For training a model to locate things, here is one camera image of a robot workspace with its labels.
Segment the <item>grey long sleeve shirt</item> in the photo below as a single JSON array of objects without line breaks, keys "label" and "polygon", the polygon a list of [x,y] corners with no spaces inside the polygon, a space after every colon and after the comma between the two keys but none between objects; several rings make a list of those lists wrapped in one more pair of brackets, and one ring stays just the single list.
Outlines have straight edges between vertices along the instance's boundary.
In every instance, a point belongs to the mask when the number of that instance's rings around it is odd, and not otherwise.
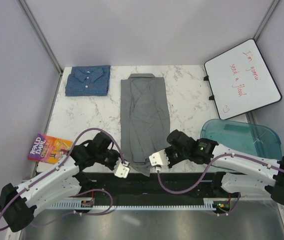
[{"label": "grey long sleeve shirt", "polygon": [[149,176],[149,156],[167,147],[170,114],[163,77],[133,73],[121,80],[121,150],[138,173]]}]

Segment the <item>teal plastic bin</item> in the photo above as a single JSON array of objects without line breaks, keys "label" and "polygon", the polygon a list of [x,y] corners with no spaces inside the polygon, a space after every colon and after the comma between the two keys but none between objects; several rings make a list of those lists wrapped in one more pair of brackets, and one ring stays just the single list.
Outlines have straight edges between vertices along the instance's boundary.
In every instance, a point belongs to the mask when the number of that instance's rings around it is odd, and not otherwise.
[{"label": "teal plastic bin", "polygon": [[203,125],[200,137],[261,158],[281,160],[283,157],[279,136],[263,125],[211,119]]}]

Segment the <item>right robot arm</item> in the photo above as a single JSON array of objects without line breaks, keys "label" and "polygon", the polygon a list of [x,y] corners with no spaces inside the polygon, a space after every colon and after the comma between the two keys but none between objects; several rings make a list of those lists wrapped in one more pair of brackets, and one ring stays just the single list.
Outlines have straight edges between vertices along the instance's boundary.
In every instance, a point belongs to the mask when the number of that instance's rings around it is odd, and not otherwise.
[{"label": "right robot arm", "polygon": [[174,130],[165,148],[168,166],[189,160],[198,165],[228,169],[217,173],[218,180],[211,183],[211,192],[217,197],[228,193],[270,194],[275,202],[284,205],[284,157],[281,160],[257,157],[233,150],[207,138],[194,140]]}]

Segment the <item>Roald Dahl book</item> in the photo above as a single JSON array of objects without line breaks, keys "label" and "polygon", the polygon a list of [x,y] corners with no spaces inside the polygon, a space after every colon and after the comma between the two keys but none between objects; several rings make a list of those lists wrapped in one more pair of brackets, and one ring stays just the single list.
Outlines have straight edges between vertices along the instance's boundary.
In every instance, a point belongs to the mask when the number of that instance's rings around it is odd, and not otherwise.
[{"label": "Roald Dahl book", "polygon": [[44,134],[37,134],[27,159],[47,164],[55,164],[67,155],[73,142]]}]

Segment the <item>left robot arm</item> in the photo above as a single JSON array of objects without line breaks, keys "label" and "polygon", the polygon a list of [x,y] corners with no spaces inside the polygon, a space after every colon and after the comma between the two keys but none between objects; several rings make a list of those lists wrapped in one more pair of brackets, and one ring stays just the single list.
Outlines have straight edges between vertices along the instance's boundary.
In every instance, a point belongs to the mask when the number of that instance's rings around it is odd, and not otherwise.
[{"label": "left robot arm", "polygon": [[124,162],[116,140],[98,129],[98,134],[81,144],[73,144],[56,164],[19,185],[6,184],[0,192],[0,232],[16,233],[32,223],[47,207],[65,198],[85,197],[90,193],[110,195],[93,188],[84,169],[99,163],[116,172]]}]

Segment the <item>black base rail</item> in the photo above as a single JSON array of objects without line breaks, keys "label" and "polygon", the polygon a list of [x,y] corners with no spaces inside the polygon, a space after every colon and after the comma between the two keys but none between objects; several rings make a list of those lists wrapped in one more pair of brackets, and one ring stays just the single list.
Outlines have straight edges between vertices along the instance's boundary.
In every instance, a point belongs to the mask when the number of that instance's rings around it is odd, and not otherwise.
[{"label": "black base rail", "polygon": [[198,204],[204,198],[237,198],[238,193],[227,193],[219,188],[214,173],[207,173],[191,191],[171,194],[164,189],[181,191],[192,186],[200,173],[162,173],[144,176],[130,173],[127,178],[116,177],[112,173],[81,172],[76,178],[80,182],[80,192],[95,190],[92,196],[98,203],[114,204]]}]

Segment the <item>left aluminium frame post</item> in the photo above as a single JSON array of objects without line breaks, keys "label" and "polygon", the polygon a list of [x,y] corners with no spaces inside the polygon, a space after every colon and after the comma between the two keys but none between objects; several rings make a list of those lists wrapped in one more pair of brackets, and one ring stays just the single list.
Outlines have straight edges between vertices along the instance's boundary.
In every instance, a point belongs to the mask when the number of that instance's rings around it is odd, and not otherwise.
[{"label": "left aluminium frame post", "polygon": [[41,45],[43,46],[45,52],[47,53],[48,57],[50,58],[54,68],[57,70],[58,74],[61,76],[63,74],[63,69],[61,68],[55,54],[52,51],[43,31],[41,30],[40,25],[38,24],[30,6],[28,5],[26,0],[17,0],[17,3],[21,7],[22,11],[24,12],[30,26],[35,32],[35,35],[39,39]]}]

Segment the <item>aluminium frame post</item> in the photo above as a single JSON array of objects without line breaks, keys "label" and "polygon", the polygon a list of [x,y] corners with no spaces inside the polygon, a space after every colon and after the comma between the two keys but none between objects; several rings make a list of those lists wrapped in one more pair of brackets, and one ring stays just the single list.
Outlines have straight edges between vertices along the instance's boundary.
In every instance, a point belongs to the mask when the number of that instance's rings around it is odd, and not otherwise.
[{"label": "aluminium frame post", "polygon": [[255,42],[258,42],[262,33],[264,32],[268,22],[270,21],[272,15],[274,14],[275,10],[277,9],[278,5],[281,3],[281,0],[272,0],[270,6],[268,7],[264,17],[262,18],[253,39]]},{"label": "aluminium frame post", "polygon": [[40,25],[38,24],[30,6],[28,5],[26,0],[17,0],[17,3],[21,7],[22,11],[24,12],[30,26],[35,32],[35,35],[39,39],[41,45],[43,46],[45,52],[47,53],[48,57],[50,58],[54,68],[57,70],[58,74],[61,76],[63,74],[63,69],[61,68],[55,54],[52,51],[43,31],[41,30]]}]

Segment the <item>white whiteboard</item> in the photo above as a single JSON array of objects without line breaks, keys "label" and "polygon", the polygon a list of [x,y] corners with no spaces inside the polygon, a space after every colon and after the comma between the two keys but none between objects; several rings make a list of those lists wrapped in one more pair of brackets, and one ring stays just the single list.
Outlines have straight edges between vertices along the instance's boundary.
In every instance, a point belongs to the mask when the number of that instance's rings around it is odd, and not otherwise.
[{"label": "white whiteboard", "polygon": [[204,63],[218,117],[228,120],[278,103],[282,94],[254,39]]}]

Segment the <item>right aluminium frame post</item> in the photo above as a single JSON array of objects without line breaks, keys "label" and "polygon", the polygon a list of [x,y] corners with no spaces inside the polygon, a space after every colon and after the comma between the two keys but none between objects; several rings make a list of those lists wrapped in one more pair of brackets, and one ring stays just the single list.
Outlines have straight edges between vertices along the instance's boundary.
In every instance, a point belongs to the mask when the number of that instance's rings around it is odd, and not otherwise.
[{"label": "right aluminium frame post", "polygon": [[281,0],[272,0],[270,6],[268,7],[264,17],[262,18],[253,39],[255,42],[258,42],[262,33],[264,32],[268,22],[270,21],[272,15],[274,14],[275,10],[277,9],[278,5],[281,3]]}]

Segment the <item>blue checked folded shirt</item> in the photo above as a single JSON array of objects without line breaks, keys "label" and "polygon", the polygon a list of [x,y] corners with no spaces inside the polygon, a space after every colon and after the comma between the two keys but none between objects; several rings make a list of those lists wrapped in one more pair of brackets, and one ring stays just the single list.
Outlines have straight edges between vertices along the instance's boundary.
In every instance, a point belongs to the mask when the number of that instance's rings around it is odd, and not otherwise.
[{"label": "blue checked folded shirt", "polygon": [[68,75],[65,86],[67,97],[104,97],[108,95],[109,65],[75,66]]}]

